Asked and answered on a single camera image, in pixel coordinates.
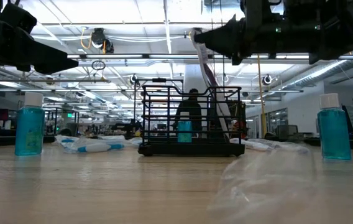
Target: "table surface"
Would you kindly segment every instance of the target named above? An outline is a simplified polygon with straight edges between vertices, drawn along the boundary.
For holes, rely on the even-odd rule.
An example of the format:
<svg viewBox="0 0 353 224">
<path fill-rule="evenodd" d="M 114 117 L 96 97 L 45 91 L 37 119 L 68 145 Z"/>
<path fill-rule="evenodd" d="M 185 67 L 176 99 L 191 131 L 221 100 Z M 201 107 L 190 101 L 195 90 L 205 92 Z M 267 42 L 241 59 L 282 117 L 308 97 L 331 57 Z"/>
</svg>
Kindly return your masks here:
<svg viewBox="0 0 353 224">
<path fill-rule="evenodd" d="M 353 160 L 327 163 L 314 151 L 322 190 L 300 223 L 352 224 Z M 209 223 L 207 206 L 235 159 L 143 157 L 132 148 L 64 154 L 51 144 L 41 156 L 16 157 L 0 147 L 0 223 Z"/>
</svg>

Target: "small blue bottle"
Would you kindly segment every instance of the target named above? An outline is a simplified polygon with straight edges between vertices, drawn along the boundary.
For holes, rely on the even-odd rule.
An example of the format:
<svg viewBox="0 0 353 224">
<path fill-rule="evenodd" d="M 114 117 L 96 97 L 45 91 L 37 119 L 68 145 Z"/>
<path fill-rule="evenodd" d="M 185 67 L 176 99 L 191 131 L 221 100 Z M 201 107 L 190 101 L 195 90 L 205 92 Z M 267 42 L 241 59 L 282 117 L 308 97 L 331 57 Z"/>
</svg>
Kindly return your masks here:
<svg viewBox="0 0 353 224">
<path fill-rule="evenodd" d="M 346 115 L 339 107 L 338 94 L 320 96 L 318 123 L 323 158 L 350 160 L 351 146 Z"/>
<path fill-rule="evenodd" d="M 24 107 L 17 112 L 15 155 L 39 155 L 44 138 L 43 95 L 25 93 Z"/>
<path fill-rule="evenodd" d="M 182 117 L 178 122 L 178 131 L 192 131 L 191 121 L 189 121 L 189 112 L 181 112 Z M 178 133 L 178 142 L 191 142 L 191 133 Z"/>
</svg>

